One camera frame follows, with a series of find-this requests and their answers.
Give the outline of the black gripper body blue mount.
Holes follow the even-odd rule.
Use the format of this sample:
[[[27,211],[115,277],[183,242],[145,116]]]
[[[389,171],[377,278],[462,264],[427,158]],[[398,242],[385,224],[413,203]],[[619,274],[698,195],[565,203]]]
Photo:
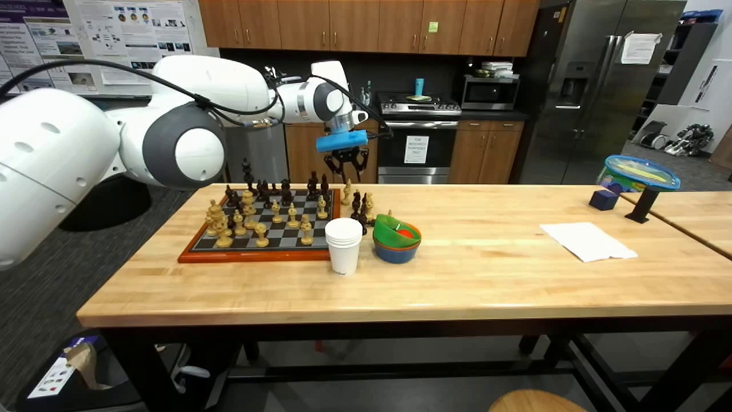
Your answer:
[[[354,162],[366,146],[367,133],[364,127],[335,127],[315,140],[315,150],[338,162]]]

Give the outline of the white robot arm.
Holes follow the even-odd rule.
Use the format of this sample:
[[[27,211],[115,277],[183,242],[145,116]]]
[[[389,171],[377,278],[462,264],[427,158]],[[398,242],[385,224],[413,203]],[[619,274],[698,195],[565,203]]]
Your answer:
[[[361,110],[335,59],[280,78],[210,55],[167,55],[144,74],[150,98],[102,110],[56,87],[0,87],[0,267],[20,265],[102,180],[199,187],[223,173],[229,126],[319,123],[327,156],[367,148]]]

